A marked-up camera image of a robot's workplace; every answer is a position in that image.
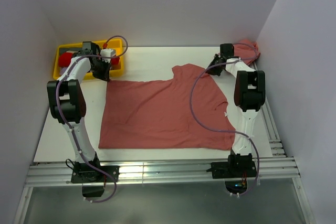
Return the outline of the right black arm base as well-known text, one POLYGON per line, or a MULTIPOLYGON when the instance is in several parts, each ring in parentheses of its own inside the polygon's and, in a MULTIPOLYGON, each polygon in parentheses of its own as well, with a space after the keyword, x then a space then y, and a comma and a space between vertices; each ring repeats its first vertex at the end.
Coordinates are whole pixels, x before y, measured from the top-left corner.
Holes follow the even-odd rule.
POLYGON ((212 162, 206 172, 211 173, 212 179, 229 179, 225 182, 225 188, 230 194, 237 196, 248 190, 248 178, 256 178, 259 175, 255 164, 241 168, 234 167, 229 162, 212 162))

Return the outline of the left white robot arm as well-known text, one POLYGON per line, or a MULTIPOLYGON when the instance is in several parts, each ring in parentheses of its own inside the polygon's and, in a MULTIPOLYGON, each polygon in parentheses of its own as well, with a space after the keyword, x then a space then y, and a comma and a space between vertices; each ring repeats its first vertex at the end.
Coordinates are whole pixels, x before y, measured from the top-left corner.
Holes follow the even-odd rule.
POLYGON ((51 115, 67 131, 75 151, 73 172, 83 172, 91 182, 101 178, 102 168, 86 130, 87 107, 80 84, 88 72, 108 82, 111 60, 116 56, 115 49, 100 48, 90 41, 83 42, 81 50, 72 54, 70 64, 61 77, 47 83, 51 115))

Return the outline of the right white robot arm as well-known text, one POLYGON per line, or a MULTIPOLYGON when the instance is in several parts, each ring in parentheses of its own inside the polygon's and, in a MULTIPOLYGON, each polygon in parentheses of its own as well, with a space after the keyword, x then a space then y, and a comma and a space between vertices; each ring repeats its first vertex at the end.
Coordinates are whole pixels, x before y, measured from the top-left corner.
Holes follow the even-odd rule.
POLYGON ((251 68, 242 57, 235 56, 233 44, 221 44, 219 47, 219 53, 214 56, 206 73, 220 76, 222 71, 226 71, 235 78, 233 101, 239 116, 227 170, 237 177, 252 162, 253 145, 249 138, 258 112, 266 100, 266 80, 263 71, 251 68))

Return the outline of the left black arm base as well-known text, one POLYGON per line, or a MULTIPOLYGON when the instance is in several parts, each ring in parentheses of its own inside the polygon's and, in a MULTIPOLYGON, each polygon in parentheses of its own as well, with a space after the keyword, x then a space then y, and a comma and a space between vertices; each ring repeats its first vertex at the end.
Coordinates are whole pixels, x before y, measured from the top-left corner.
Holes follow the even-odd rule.
POLYGON ((100 198, 105 191, 107 183, 118 181, 119 166, 101 166, 99 169, 110 175, 112 178, 84 164, 83 168, 73 169, 70 182, 72 184, 82 185, 82 195, 84 197, 100 198))

